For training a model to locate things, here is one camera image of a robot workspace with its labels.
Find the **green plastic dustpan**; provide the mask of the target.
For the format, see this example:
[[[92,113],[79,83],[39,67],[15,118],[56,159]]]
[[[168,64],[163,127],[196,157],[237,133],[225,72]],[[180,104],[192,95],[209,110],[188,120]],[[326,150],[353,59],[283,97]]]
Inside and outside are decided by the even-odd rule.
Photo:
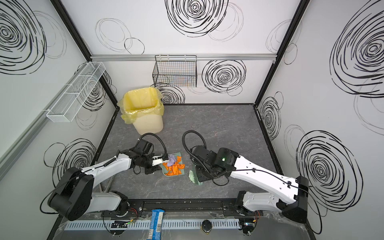
[[[183,163],[182,154],[168,154],[169,161],[162,163],[162,173],[166,177],[181,176],[185,174],[185,164]]]

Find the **green hand broom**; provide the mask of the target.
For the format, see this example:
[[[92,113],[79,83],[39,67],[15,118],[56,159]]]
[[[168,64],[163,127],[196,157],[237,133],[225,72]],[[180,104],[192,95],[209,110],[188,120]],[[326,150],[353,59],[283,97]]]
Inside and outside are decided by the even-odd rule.
[[[203,184],[198,180],[196,173],[192,170],[189,171],[189,180],[191,183],[197,186],[201,186]]]

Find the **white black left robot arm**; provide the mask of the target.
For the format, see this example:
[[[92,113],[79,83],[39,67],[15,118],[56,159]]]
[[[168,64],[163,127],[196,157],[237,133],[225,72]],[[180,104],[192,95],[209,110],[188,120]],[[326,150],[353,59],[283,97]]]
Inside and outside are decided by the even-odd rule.
[[[153,133],[143,134],[130,149],[120,151],[101,163],[82,169],[67,169],[56,187],[42,200],[52,209],[39,210],[45,215],[61,215],[69,221],[79,219],[87,213],[111,212],[118,218],[136,212],[128,197],[118,191],[95,193],[94,188],[103,181],[135,167],[145,174],[161,170],[160,164],[168,160],[168,151],[162,139]]]

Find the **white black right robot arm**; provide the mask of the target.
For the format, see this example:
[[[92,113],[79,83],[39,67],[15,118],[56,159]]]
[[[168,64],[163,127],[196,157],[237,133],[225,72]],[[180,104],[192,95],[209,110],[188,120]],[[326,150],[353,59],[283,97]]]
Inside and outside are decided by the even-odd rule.
[[[264,190],[263,193],[240,191],[236,203],[240,214],[270,211],[299,224],[307,223],[308,198],[312,196],[307,178],[274,173],[228,148],[220,148],[216,153],[210,151],[204,137],[194,130],[183,133],[182,145],[196,166],[199,182],[233,178]]]

